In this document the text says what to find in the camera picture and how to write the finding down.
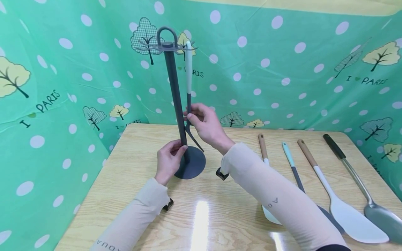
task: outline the table surface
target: table surface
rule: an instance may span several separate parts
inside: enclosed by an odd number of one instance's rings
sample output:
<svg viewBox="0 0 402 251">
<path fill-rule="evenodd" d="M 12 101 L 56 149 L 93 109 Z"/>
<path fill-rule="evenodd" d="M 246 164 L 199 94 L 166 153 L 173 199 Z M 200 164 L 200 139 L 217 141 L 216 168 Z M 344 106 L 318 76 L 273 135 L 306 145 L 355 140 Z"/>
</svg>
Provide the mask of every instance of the table surface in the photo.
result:
<svg viewBox="0 0 402 251">
<path fill-rule="evenodd" d="M 234 141 L 244 142 L 259 155 L 257 135 L 263 133 L 271 166 L 296 184 L 281 146 L 286 142 L 307 195 L 328 210 L 329 197 L 297 144 L 298 139 L 303 139 L 337 196 L 363 212 L 366 199 L 324 141 L 322 136 L 327 132 L 238 128 L 225 128 L 225 131 Z M 402 218 L 402 203 L 352 141 L 344 133 L 328 134 L 345 152 L 376 203 Z M 156 152 L 177 138 L 177 126 L 129 125 L 56 250 L 88 250 L 155 175 Z M 283 226 L 264 217 L 258 201 L 230 177 L 222 181 L 215 175 L 222 156 L 198 135 L 195 138 L 205 150 L 204 171 L 191 180 L 171 179 L 168 194 L 174 200 L 173 207 L 168 212 L 162 211 L 149 225 L 134 250 L 300 250 Z M 367 245 L 346 234 L 344 238 L 353 251 L 402 250 L 402 246 L 392 243 Z"/>
</svg>

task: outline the green backdrop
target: green backdrop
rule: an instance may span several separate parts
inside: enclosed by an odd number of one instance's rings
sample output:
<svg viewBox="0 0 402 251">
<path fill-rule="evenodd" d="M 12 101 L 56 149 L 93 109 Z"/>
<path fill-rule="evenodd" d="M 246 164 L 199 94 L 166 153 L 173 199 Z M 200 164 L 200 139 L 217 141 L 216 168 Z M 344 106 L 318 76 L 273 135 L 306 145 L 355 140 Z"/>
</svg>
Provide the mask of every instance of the green backdrop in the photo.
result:
<svg viewBox="0 0 402 251">
<path fill-rule="evenodd" d="M 0 250 L 53 250 L 131 123 L 176 124 L 156 28 L 224 126 L 345 132 L 402 198 L 402 14 L 0 0 Z M 162 37 L 171 41 L 169 34 Z M 176 56 L 185 100 L 184 56 Z"/>
</svg>

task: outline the arm sleeve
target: arm sleeve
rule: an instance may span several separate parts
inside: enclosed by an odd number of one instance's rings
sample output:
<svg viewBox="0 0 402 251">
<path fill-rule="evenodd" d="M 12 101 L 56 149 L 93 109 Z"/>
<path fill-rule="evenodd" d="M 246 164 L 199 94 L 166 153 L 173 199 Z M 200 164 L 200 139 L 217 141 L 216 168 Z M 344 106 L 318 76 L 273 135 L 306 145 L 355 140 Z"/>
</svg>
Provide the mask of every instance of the arm sleeve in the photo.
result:
<svg viewBox="0 0 402 251">
<path fill-rule="evenodd" d="M 221 172 L 254 196 L 291 233 L 302 250 L 317 250 L 338 244 L 346 247 L 342 235 L 297 186 L 265 164 L 243 143 L 224 155 Z"/>
<path fill-rule="evenodd" d="M 95 241 L 91 251 L 132 251 L 148 225 L 170 202 L 167 187 L 149 179 L 136 198 Z"/>
</svg>

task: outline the white spatula head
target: white spatula head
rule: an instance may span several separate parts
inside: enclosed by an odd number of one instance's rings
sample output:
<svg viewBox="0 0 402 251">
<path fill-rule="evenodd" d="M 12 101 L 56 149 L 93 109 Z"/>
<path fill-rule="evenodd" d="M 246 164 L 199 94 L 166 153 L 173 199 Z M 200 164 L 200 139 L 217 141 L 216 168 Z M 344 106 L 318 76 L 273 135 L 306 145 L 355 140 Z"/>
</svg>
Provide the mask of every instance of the white spatula head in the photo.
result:
<svg viewBox="0 0 402 251">
<path fill-rule="evenodd" d="M 385 243 L 389 237 L 359 211 L 341 201 L 331 198 L 331 214 L 353 239 L 363 243 Z"/>
</svg>

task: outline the right hand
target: right hand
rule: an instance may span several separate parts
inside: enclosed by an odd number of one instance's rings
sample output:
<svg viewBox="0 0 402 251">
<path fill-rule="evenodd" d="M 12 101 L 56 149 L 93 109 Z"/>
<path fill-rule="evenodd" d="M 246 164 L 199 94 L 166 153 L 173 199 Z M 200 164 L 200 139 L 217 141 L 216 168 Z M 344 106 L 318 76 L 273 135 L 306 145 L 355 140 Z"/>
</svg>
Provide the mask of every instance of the right hand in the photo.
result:
<svg viewBox="0 0 402 251">
<path fill-rule="evenodd" d="M 191 105 L 191 113 L 184 111 L 184 120 L 187 119 L 197 130 L 200 138 L 225 155 L 235 144 L 224 132 L 214 110 L 197 103 Z"/>
</svg>

